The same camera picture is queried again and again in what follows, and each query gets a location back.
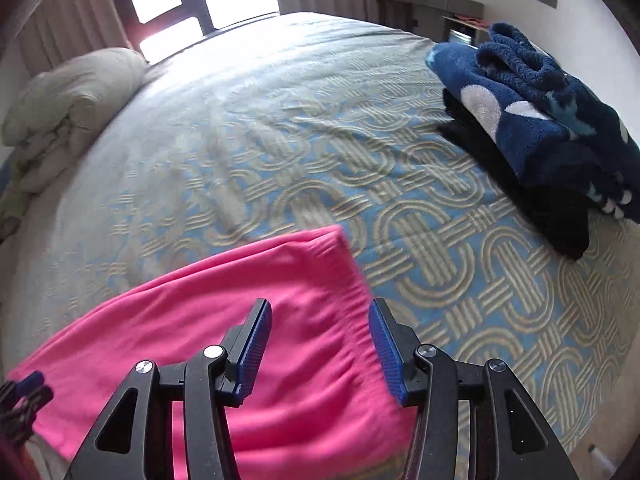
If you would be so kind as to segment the pink pants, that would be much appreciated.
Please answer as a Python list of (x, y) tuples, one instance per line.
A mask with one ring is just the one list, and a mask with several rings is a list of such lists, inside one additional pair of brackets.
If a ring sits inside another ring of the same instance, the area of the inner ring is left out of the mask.
[(372, 295), (347, 237), (326, 226), (260, 240), (105, 301), (22, 359), (52, 400), (35, 433), (72, 458), (129, 377), (165, 366), (185, 408), (190, 374), (227, 408), (244, 479), (334, 479), (408, 450), (413, 410), (388, 390)]

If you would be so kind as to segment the black folded garment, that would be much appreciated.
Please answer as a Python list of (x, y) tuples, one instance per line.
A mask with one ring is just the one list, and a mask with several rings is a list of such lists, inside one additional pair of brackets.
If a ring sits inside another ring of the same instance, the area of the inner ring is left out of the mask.
[(442, 98), (451, 120), (438, 127), (440, 135), (471, 155), (559, 254), (582, 258), (589, 246), (587, 197), (553, 184), (518, 180), (473, 115), (448, 90)]

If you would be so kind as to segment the folded grey-green duvet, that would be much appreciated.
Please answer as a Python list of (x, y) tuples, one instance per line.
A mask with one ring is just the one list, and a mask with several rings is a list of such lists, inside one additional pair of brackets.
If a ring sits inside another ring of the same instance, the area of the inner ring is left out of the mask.
[(140, 89), (144, 57), (108, 48), (72, 58), (27, 85), (4, 118), (17, 188), (39, 194), (73, 165)]

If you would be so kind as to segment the navy star fleece garment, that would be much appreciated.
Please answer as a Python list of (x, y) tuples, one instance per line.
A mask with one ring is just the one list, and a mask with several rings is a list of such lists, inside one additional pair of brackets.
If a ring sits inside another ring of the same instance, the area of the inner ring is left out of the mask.
[(620, 116), (517, 27), (492, 24), (479, 47), (435, 44), (425, 64), (521, 182), (568, 188), (638, 221), (639, 148)]

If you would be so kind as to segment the patterned bed cover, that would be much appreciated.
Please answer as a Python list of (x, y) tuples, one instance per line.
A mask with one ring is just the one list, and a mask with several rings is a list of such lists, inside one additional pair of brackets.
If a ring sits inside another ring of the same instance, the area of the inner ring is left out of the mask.
[(437, 42), (297, 13), (149, 66), (1, 247), (4, 374), (105, 301), (260, 240), (344, 231), (373, 297), (454, 359), (503, 360), (565, 451), (639, 331), (639, 219), (587, 196), (589, 246), (559, 254), (440, 135)]

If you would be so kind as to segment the beige left curtain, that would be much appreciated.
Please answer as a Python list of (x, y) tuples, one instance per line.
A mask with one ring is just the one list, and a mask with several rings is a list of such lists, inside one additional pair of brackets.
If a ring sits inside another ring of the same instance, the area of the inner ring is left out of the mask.
[(17, 42), (32, 76), (92, 51), (131, 46), (113, 0), (43, 0)]

